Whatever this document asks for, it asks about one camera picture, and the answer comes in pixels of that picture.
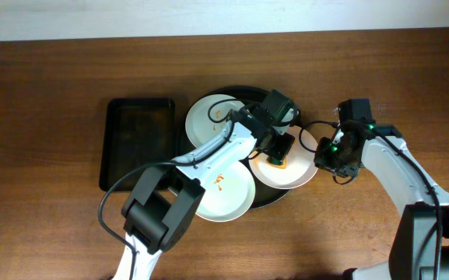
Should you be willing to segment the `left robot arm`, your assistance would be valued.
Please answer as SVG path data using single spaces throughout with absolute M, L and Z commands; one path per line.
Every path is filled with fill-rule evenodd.
M 298 115 L 290 98 L 272 90 L 260 103 L 229 110 L 223 130 L 197 149 L 136 168 L 140 178 L 121 209 L 125 251 L 114 278 L 149 278 L 187 231 L 213 180 L 254 151 L 283 159 L 293 144 L 286 130 Z

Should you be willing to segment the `round black tray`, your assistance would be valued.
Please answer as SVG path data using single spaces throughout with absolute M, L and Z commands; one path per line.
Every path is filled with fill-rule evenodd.
M 255 86 L 226 86 L 219 89 L 215 89 L 209 93 L 206 93 L 203 97 L 224 94 L 233 98 L 244 100 L 244 104 L 249 104 L 250 100 L 261 103 L 263 99 L 268 95 L 268 90 Z M 187 136 L 185 130 L 185 121 L 189 110 L 186 111 L 184 116 L 177 122 L 177 132 L 174 136 L 174 155 L 181 156 L 195 149 L 191 144 L 190 139 Z M 252 174 L 255 182 L 255 198 L 251 205 L 251 209 L 262 208 L 271 205 L 278 200 L 282 199 L 289 193 L 289 190 L 280 190 L 273 187 L 269 187 L 262 183 L 254 174 Z

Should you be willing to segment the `white plate front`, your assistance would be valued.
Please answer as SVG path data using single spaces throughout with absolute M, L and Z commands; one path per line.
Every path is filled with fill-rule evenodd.
M 205 193 L 196 215 L 211 222 L 229 222 L 242 216 L 255 197 L 255 182 L 248 168 L 241 162 L 195 169 L 177 166 L 176 171 L 190 180 L 196 179 Z

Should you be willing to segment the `white plate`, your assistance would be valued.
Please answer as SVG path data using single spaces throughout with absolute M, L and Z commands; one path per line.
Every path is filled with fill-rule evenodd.
M 265 154 L 249 161 L 252 173 L 263 184 L 276 189 L 293 189 L 304 185 L 316 174 L 314 153 L 307 151 L 299 142 L 300 129 L 294 126 L 287 130 L 295 141 L 281 166 L 268 162 Z
M 255 182 L 248 168 L 241 162 L 195 169 L 177 166 L 176 171 L 190 180 L 196 179 L 205 193 L 196 215 L 211 222 L 229 222 L 242 216 L 255 197 Z

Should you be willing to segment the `green and orange sponge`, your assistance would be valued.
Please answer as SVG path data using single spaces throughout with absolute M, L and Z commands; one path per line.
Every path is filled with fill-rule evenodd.
M 266 159 L 266 162 L 268 165 L 275 167 L 275 168 L 279 168 L 279 169 L 285 169 L 286 168 L 286 163 L 287 163 L 287 158 L 284 157 L 283 159 L 276 159 L 272 156 L 269 156 Z

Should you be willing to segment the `pale grey plate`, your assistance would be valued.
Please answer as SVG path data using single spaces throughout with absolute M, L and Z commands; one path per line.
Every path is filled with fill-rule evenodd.
M 218 101 L 233 99 L 225 94 L 212 94 L 198 100 L 188 111 L 185 121 L 185 131 L 191 144 L 198 148 L 208 140 L 219 134 L 226 126 L 226 122 L 214 123 L 209 119 L 209 108 Z M 230 110 L 239 110 L 244 104 L 239 100 L 226 101 L 215 105 L 210 110 L 212 119 L 220 121 Z

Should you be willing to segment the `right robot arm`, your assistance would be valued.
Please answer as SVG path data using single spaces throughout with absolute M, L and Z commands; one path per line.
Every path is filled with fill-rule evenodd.
M 343 278 L 449 279 L 449 193 L 419 165 L 394 126 L 376 123 L 369 100 L 346 100 L 338 109 L 335 133 L 321 139 L 315 166 L 346 183 L 369 170 L 401 216 L 388 261 L 347 269 Z

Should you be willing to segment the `rectangular black tray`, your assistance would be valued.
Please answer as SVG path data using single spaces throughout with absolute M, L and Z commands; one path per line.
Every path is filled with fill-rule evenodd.
M 171 98 L 115 98 L 107 105 L 99 187 L 108 191 L 145 163 L 174 157 Z

